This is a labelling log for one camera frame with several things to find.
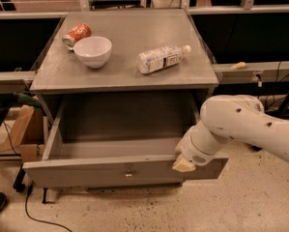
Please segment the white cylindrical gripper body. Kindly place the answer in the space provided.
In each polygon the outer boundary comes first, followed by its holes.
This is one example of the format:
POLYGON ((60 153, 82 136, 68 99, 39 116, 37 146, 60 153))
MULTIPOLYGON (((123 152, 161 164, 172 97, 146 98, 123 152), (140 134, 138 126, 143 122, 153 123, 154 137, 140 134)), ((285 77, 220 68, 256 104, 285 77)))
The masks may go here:
POLYGON ((231 138, 212 133, 202 121, 189 128, 175 148, 194 166, 205 166, 211 162, 222 147, 232 142, 231 138))

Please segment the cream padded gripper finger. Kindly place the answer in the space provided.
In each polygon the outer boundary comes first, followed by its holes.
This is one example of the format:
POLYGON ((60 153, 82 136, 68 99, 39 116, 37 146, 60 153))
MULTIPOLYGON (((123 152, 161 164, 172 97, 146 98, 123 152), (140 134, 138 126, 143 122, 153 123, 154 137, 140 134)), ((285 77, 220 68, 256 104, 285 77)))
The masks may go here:
POLYGON ((172 165, 172 169, 178 172, 191 172, 196 167, 189 161, 187 161, 182 154, 180 154, 172 165))

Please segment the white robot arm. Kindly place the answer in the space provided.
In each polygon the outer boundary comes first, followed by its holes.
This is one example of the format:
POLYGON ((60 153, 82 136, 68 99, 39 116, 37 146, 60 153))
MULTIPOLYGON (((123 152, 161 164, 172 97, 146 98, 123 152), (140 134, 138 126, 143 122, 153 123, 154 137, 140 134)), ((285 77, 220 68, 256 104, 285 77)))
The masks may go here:
POLYGON ((253 96, 219 95, 202 104, 199 121, 176 146, 173 169, 190 172, 205 166, 232 140, 264 149, 289 163, 289 120, 266 114, 253 96))

